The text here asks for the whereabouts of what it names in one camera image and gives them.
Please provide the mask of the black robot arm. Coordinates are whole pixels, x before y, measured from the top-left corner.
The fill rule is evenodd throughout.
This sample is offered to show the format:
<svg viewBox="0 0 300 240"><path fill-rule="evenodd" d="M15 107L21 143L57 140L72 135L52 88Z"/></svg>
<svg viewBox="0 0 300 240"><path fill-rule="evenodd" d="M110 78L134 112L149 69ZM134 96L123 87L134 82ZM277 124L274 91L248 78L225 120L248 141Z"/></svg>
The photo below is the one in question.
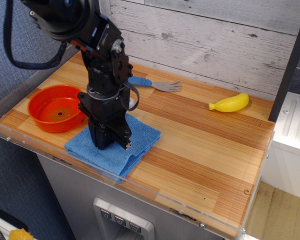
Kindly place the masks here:
<svg viewBox="0 0 300 240"><path fill-rule="evenodd" d="M88 72L86 92L78 93L78 108L88 117L94 145L113 142L131 146L126 121L133 66L125 54L121 31L99 10L97 0L24 0L33 18L49 37L80 50Z"/></svg>

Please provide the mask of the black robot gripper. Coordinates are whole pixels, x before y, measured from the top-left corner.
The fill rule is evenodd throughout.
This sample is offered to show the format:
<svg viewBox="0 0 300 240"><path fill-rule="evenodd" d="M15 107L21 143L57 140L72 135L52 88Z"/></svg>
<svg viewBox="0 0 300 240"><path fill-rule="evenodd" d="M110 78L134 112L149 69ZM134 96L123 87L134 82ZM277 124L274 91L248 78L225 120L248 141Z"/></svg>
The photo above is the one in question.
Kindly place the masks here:
<svg viewBox="0 0 300 240"><path fill-rule="evenodd" d="M116 89L109 96L101 95L91 87L79 92L78 108L88 117L88 128L92 142L104 150L116 142L123 149L131 147L132 131L126 120L130 106L130 89L126 86Z"/></svg>

